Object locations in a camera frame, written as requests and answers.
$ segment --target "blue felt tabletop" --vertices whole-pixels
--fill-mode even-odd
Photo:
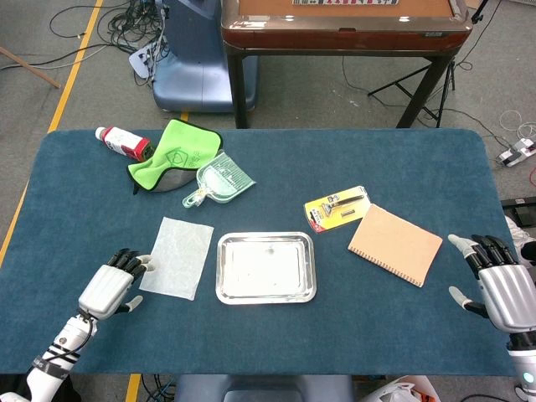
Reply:
[[[160,131],[138,131],[157,141]],[[132,195],[131,163],[93,130],[41,145],[0,270],[0,372],[25,372],[75,313],[98,267],[122,247],[150,252],[162,217],[214,226],[195,301],[142,292],[132,314],[99,323],[79,372],[197,374],[513,374],[508,337],[451,299],[478,296],[443,243],[423,288],[347,250],[357,223],[313,234],[303,204],[363,185],[371,200],[446,240],[509,239],[482,140],[464,130],[222,131],[257,184],[229,204],[185,209],[190,183]],[[306,304],[232,307],[215,295],[216,244],[229,232],[303,231],[317,295]]]

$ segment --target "silver tray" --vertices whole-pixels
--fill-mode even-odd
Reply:
[[[229,233],[219,240],[216,295],[223,303],[305,303],[316,293],[307,234]]]

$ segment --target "brown notebook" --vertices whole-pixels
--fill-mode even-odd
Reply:
[[[372,204],[348,249],[422,287],[442,239]]]

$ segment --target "white robotic hand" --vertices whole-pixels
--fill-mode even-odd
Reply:
[[[536,402],[536,286],[527,268],[518,264],[506,244],[492,236],[463,239],[453,234],[449,241],[463,254],[477,279],[484,304],[474,302],[454,286],[452,298],[465,310],[488,318],[509,334],[512,357],[523,400]]]
[[[121,304],[126,292],[144,272],[153,271],[150,255],[119,250],[99,268],[79,298],[79,314],[72,317],[43,356],[33,360],[27,382],[31,402],[50,402],[80,357],[80,351],[97,332],[99,320],[113,314],[131,312],[143,300],[136,296]],[[14,394],[0,395],[0,402],[28,402]]]

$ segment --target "silver robotic hand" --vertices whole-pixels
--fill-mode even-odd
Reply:
[[[465,310],[488,318],[509,334],[512,357],[524,400],[536,402],[536,286],[527,268],[517,263],[506,244],[492,236],[463,239],[453,234],[449,241],[463,254],[478,281],[484,303],[474,302],[457,287],[452,298]]]
[[[96,334],[99,320],[131,312],[142,302],[143,298],[136,296],[121,304],[132,283],[144,272],[154,270],[150,260],[150,255],[138,256],[136,251],[122,249],[99,268],[78,300],[78,314],[65,324],[44,355],[33,360],[27,378],[31,402],[52,400],[78,361],[80,351]],[[0,395],[0,402],[28,400],[8,393]]]

